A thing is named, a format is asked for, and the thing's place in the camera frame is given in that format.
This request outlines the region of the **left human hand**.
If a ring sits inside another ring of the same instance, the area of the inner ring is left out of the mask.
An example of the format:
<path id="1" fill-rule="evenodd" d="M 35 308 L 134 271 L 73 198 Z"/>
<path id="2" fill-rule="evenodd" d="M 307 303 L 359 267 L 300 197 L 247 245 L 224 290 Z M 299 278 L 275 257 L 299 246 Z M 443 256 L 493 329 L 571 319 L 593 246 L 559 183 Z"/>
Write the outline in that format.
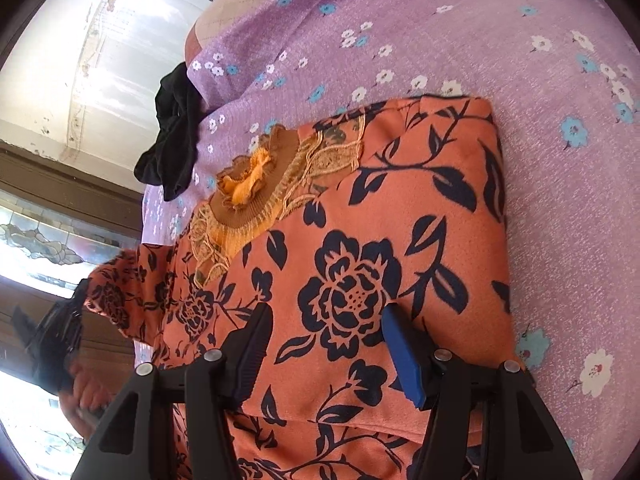
<path id="1" fill-rule="evenodd" d="M 76 356 L 68 363 L 73 377 L 70 390 L 58 395 L 63 415 L 82 440 L 88 442 L 94 427 L 85 418 L 85 412 L 106 408 L 129 378 L 129 362 L 84 359 Z"/>

